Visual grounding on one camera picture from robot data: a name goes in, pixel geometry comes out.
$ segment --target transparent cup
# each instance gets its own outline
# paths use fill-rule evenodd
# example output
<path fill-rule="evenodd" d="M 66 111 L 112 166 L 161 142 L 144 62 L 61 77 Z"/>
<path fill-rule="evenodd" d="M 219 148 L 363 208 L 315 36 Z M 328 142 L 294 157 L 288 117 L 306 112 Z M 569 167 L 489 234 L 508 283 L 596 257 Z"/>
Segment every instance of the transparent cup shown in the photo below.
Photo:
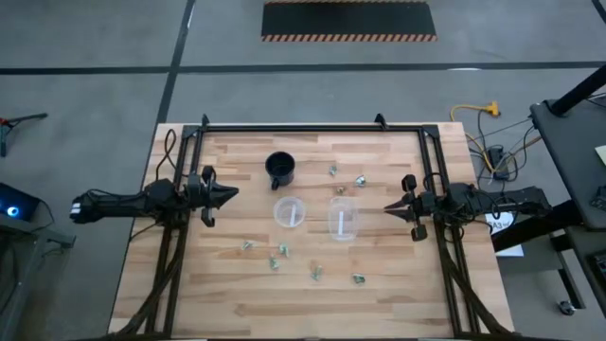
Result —
<path fill-rule="evenodd" d="M 335 197 L 330 200 L 329 232 L 338 242 L 349 242 L 358 235 L 358 209 L 353 198 Z"/>
<path fill-rule="evenodd" d="M 295 197 L 284 197 L 274 205 L 274 219 L 284 227 L 296 227 L 303 223 L 305 212 L 305 204 Z"/>

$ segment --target wooden board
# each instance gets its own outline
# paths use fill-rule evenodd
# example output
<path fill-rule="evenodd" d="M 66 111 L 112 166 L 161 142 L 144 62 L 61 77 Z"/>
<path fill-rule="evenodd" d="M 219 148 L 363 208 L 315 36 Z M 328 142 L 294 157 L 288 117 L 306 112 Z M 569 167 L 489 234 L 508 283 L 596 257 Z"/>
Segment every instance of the wooden board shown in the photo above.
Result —
<path fill-rule="evenodd" d="M 462 125 L 439 126 L 451 181 L 474 182 Z M 158 127 L 146 183 L 155 177 L 167 130 L 180 134 L 181 127 Z M 431 143 L 429 148 L 434 155 Z M 296 167 L 288 187 L 271 191 L 264 162 L 275 151 L 292 154 Z M 432 161 L 436 170 L 434 157 Z M 416 134 L 206 134 L 201 163 L 214 166 L 218 182 L 238 187 L 240 194 L 216 212 L 216 227 L 205 227 L 199 213 L 191 219 L 173 337 L 452 335 L 431 220 L 425 222 L 428 239 L 412 242 L 412 225 L 383 213 L 384 206 L 401 198 L 405 174 L 415 174 L 419 183 L 423 177 Z M 338 169 L 334 177 L 331 165 Z M 172 174 L 172 167 L 163 165 L 161 177 Z M 360 174 L 366 176 L 365 188 L 353 185 Z M 328 209 L 337 187 L 346 188 L 360 212 L 353 242 L 336 242 L 328 232 Z M 284 196 L 306 204 L 306 219 L 296 228 L 274 221 L 274 204 Z M 138 220 L 134 232 L 148 224 Z M 128 321 L 152 287 L 161 234 L 155 228 L 131 242 L 110 331 Z M 241 250 L 245 241 L 254 247 Z M 281 242 L 289 245 L 291 256 L 278 257 L 280 268 L 273 271 L 268 259 L 277 255 Z M 488 230 L 467 225 L 464 244 L 474 290 L 511 329 Z M 320 281 L 311 278 L 315 265 L 324 268 Z M 352 273 L 364 274 L 366 283 L 356 285 Z M 459 306 L 466 320 L 464 305 Z"/>

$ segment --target white paper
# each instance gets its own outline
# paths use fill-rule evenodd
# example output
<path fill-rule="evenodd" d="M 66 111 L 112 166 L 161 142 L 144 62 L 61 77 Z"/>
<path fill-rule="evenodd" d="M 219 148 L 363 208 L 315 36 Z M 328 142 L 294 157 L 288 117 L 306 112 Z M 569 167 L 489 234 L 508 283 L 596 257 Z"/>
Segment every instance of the white paper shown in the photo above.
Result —
<path fill-rule="evenodd" d="M 492 234 L 495 234 L 499 231 L 502 231 L 508 228 L 513 222 L 513 214 L 508 212 L 501 212 L 501 217 L 499 219 L 494 219 L 492 217 L 492 213 L 486 215 L 486 223 L 492 226 Z M 499 251 L 496 253 L 497 257 L 523 257 L 524 250 L 521 245 L 515 245 L 508 249 Z"/>

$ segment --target black and yellow striped mat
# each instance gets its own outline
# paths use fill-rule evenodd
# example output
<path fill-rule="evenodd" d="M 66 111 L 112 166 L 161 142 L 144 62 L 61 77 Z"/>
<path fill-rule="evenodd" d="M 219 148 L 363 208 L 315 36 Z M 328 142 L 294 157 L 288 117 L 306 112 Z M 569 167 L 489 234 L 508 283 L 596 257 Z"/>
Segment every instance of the black and yellow striped mat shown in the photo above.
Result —
<path fill-rule="evenodd" d="M 277 0 L 263 8 L 263 42 L 435 42 L 429 5 L 399 0 Z"/>

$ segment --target concrete floor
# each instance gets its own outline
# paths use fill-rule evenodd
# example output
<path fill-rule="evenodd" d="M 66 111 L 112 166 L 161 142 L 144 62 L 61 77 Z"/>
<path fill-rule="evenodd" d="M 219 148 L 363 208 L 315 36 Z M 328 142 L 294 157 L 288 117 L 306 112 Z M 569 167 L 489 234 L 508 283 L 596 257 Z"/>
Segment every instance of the concrete floor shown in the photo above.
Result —
<path fill-rule="evenodd" d="M 185 0 L 0 0 L 0 68 L 166 66 Z M 434 45 L 262 44 L 261 0 L 196 3 L 183 65 L 267 63 L 576 62 L 606 58 L 606 25 L 589 0 L 429 1 Z M 168 122 L 441 121 L 450 107 L 498 100 L 503 115 L 483 117 L 490 132 L 528 116 L 530 104 L 556 98 L 592 69 L 406 71 L 180 75 Z M 67 340 L 105 333 L 130 220 L 73 225 L 72 199 L 89 188 L 134 192 L 141 184 L 167 80 L 158 75 L 0 76 L 0 113 L 48 112 L 12 136 L 0 181 L 50 203 L 75 248 L 40 270 L 19 339 Z M 477 133 L 473 112 L 457 113 Z M 520 125 L 489 138 L 509 146 Z M 508 188 L 543 188 L 552 205 L 568 198 L 544 144 Z M 606 334 L 578 264 L 588 309 L 563 316 L 556 272 L 503 271 L 516 331 L 530 336 L 595 340 Z"/>

